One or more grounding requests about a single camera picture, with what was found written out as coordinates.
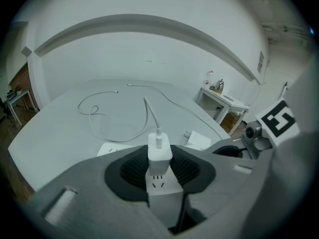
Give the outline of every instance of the wall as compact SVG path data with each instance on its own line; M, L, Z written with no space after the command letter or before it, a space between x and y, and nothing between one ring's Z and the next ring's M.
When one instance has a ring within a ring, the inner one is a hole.
M260 50L268 59L263 30L240 0L35 0L14 21L28 22L24 41L32 52L28 65L39 106L94 78L171 82L195 99L208 70L215 72L215 81L225 80L234 97L245 98L249 79L220 57L173 34L102 32L69 41L66 35L62 45L44 55L35 53L74 26L117 14L153 15L191 26L227 47L258 79Z
M5 47L6 59L5 69L7 75L7 84L15 77L18 71L26 64L26 56L21 53L21 42L24 28L18 28L10 31L6 39L8 46Z
M319 131L319 53L316 50L305 68L305 72L295 81L285 100L294 114L301 132Z
M250 112L246 115L245 121L256 120L255 115L273 104L282 94L284 84L288 82L288 88L305 71L312 55L309 51L300 48L293 48L281 45L269 45L270 62L266 70L265 84L256 87L254 92L256 98Z
M9 91L7 77L6 77L6 70L4 63L0 62L0 98L4 101L7 92Z

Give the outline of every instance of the wooden floor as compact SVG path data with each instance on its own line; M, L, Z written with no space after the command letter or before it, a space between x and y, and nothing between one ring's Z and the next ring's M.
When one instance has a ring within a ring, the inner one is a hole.
M231 134L231 138L233 140L240 138L240 136L243 134L243 132L245 131L246 125L241 122L239 124L239 126L236 128L236 130Z
M35 115L34 110L25 111L20 107L18 107L18 110L20 112L18 117L23 125L28 123ZM11 195L25 203L34 193L34 190L20 174L8 151L9 145L21 129L22 127L14 121L12 115L9 115L7 119L0 123L0 173Z

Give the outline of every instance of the white charging cable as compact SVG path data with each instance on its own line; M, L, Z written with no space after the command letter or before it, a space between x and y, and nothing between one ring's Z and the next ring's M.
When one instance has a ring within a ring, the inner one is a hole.
M171 99L169 99L162 91L160 91L158 88L156 87L153 87L153 86L148 86L148 85L132 85L132 84L128 84L128 86L132 86L132 87L148 87L148 88L152 88L152 89L155 89L157 91L159 91L168 101L170 101L171 103L187 110L188 112L190 112L191 114L193 114L196 118L198 118L199 120L201 120L202 122L204 122L207 126L209 126L218 136L219 138L222 140L221 136L216 132L215 129L213 129L208 123L206 123L204 120L202 120L196 113L194 113L193 111L191 111L190 109L184 107L184 106L181 106L177 103L175 103L174 101L172 101Z
M147 105L153 115L153 118L155 120L156 123L156 148L157 149L161 149L161 145L162 145L162 134L161 134L161 126L160 123L157 119L157 116L152 108L152 106L150 105L149 101L147 100L146 97L144 97L144 103L145 105Z
M82 104L86 99L88 99L89 97L94 96L94 95L98 95L98 94L102 94L102 93L118 93L118 91L117 91L117 90L115 90L115 91L104 91L104 92L98 92L98 93L89 95L89 96L85 97L85 98L79 103L79 105L77 106L77 110L78 110L79 113L81 113L81 114L83 114L83 115L88 115L88 116L89 116L91 126L92 126L94 132L95 132L97 135L99 135L99 136L102 137L103 139L105 139L105 140L107 140L107 141L111 141L111 142L126 142L126 141L130 141L130 140L135 139L136 137L140 136L140 135L143 133L143 131L144 131L145 127L146 127L146 124L147 124L148 118L149 118L149 110L148 110L148 108L149 108L150 111L151 111L151 113L152 113L152 115L153 115L153 117L154 117L155 123L156 123L156 128L157 128L157 129L156 129L156 132L157 132L157 148L161 148L161 143L162 143L161 126L160 126L160 123L159 123L159 121L158 121L158 119L157 119L157 116L156 116L156 114L155 114L155 112L154 112L152 106L150 105L150 103L148 102L148 100L147 100L146 97L144 97L144 104L145 104L145 109L146 109L146 120L145 120L145 123L144 123L144 126L143 126L142 130L141 130L139 133L137 133L135 136L133 136L132 138L130 138L130 139L128 139L128 140L118 141L118 140L109 139L109 138L107 138L107 137L101 135L99 132L97 132L97 130L95 129L95 127L94 127L94 125L93 125L93 123L92 123L92 115L106 115L106 116L107 116L107 114L98 113L99 107L98 107L97 105L92 106L92 107L90 108L89 113L86 114L86 113L84 113L84 112L82 112L82 111L80 110L80 106L81 106L81 104Z

